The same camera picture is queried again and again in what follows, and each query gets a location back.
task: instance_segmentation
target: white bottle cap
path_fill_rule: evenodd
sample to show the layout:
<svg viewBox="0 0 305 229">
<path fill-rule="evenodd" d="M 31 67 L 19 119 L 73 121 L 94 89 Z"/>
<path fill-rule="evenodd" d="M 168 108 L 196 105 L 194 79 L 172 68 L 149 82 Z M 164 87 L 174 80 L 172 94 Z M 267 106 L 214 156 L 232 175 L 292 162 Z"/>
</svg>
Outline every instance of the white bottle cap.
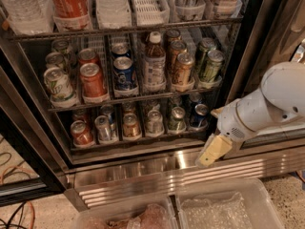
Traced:
<svg viewBox="0 0 305 229">
<path fill-rule="evenodd" d="M 158 31 L 153 31 L 150 33 L 150 41 L 152 43 L 159 43 L 161 41 L 161 33 Z"/>
</svg>

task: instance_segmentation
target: refrigerator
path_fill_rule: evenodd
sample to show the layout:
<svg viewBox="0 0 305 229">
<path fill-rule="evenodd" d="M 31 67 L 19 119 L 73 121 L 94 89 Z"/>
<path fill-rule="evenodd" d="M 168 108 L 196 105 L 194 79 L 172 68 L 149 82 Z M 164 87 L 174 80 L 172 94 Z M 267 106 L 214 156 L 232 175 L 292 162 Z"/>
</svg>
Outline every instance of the refrigerator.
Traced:
<svg viewBox="0 0 305 229">
<path fill-rule="evenodd" d="M 26 152 L 19 150 L 19 155 L 38 174 L 36 178 L 10 184 L 10 187 L 3 185 L 3 195 L 12 189 L 13 198 L 6 198 L 7 202 L 1 204 L 64 193 L 78 211 L 84 211 L 133 196 L 173 195 L 178 188 L 198 182 L 231 177 L 270 177 L 305 168 L 303 119 L 263 130 L 244 143 L 235 143 L 233 149 L 214 164 L 199 168 L 195 160 L 209 135 L 216 131 L 214 117 L 208 115 L 204 129 L 186 129 L 179 134 L 170 134 L 165 125 L 165 133 L 156 137 L 146 135 L 143 117 L 143 103 L 158 99 L 166 120 L 168 98 L 175 95 L 187 98 L 200 93 L 209 110 L 220 108 L 255 90 L 272 65 L 299 61 L 304 53 L 305 18 L 302 12 L 305 0 L 240 0 L 240 12 L 235 17 L 206 19 L 203 16 L 199 20 L 158 25 L 134 23 L 134 1 L 128 1 L 132 24 L 127 27 L 101 29 L 92 23 L 92 28 L 87 30 L 59 31 L 55 27 L 53 32 L 34 35 L 1 29 L 0 106 L 2 116 L 7 120 L 2 123 L 7 123 L 8 130 L 14 130 L 26 140 L 24 145 L 29 149 Z M 171 0 L 166 1 L 164 6 L 172 9 Z M 96 11 L 93 6 L 93 19 Z M 2 24 L 6 17 L 6 9 L 2 7 Z M 185 31 L 191 37 L 193 53 L 201 37 L 209 36 L 217 41 L 225 54 L 219 85 L 211 88 L 195 85 L 185 92 L 173 91 L 169 86 L 153 94 L 145 91 L 140 84 L 142 78 L 137 65 L 140 62 L 140 34 L 173 29 Z M 56 39 L 73 42 L 79 52 L 90 47 L 98 51 L 108 83 L 108 99 L 84 103 L 80 97 L 79 102 L 68 108 L 51 104 L 43 76 L 47 69 L 46 55 Z M 111 45 L 115 40 L 125 40 L 131 47 L 140 86 L 136 94 L 119 95 L 113 85 Z M 139 114 L 142 133 L 138 139 L 126 139 L 122 134 L 122 104 L 127 102 L 134 102 Z M 72 112 L 86 109 L 94 121 L 106 104 L 114 107 L 118 141 L 99 143 L 95 131 L 93 145 L 75 146 L 70 133 Z M 39 184 L 44 191 L 35 193 L 35 187 L 29 186 L 31 182 Z"/>
</svg>

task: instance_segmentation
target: red soda can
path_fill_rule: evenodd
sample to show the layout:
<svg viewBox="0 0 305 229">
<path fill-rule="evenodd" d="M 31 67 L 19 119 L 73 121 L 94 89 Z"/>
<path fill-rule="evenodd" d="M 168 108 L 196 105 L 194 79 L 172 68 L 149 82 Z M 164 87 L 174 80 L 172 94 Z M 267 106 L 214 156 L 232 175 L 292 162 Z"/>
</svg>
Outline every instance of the red soda can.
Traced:
<svg viewBox="0 0 305 229">
<path fill-rule="evenodd" d="M 87 0 L 53 0 L 56 15 L 61 18 L 76 18 L 88 14 Z"/>
<path fill-rule="evenodd" d="M 102 69 L 97 64 L 89 63 L 81 66 L 80 79 L 86 97 L 99 97 L 108 92 Z"/>
<path fill-rule="evenodd" d="M 89 126 L 81 120 L 72 123 L 71 135 L 76 145 L 87 145 L 93 142 L 93 135 Z"/>
<path fill-rule="evenodd" d="M 94 49 L 84 49 L 78 53 L 78 64 L 82 66 L 84 64 L 93 63 L 101 67 L 101 61 L 98 54 Z"/>
</svg>

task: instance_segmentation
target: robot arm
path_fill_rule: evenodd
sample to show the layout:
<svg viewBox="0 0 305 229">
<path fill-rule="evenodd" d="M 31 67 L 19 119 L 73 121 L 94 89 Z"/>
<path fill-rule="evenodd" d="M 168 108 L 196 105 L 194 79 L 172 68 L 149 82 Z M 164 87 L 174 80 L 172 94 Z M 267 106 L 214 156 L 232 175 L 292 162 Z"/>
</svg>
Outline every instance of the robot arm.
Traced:
<svg viewBox="0 0 305 229">
<path fill-rule="evenodd" d="M 303 64 L 284 62 L 271 67 L 257 90 L 222 108 L 217 122 L 220 135 L 209 138 L 196 163 L 208 166 L 228 153 L 233 142 L 246 141 L 267 127 L 305 116 L 304 90 Z"/>
</svg>

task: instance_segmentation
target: speckled floor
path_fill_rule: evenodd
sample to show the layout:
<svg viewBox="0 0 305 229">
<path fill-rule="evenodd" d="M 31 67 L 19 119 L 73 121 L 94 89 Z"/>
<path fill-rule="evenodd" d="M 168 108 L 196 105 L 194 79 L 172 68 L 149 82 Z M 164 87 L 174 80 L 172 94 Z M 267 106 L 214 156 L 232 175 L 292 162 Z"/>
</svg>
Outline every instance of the speckled floor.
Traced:
<svg viewBox="0 0 305 229">
<path fill-rule="evenodd" d="M 262 179 L 286 229 L 305 228 L 305 191 L 299 179 L 284 175 Z M 71 224 L 78 212 L 64 195 L 41 198 L 32 202 L 35 210 L 35 229 L 72 229 Z M 0 207 L 0 219 L 8 221 L 18 204 Z M 30 209 L 25 210 L 22 225 L 29 226 Z"/>
</svg>

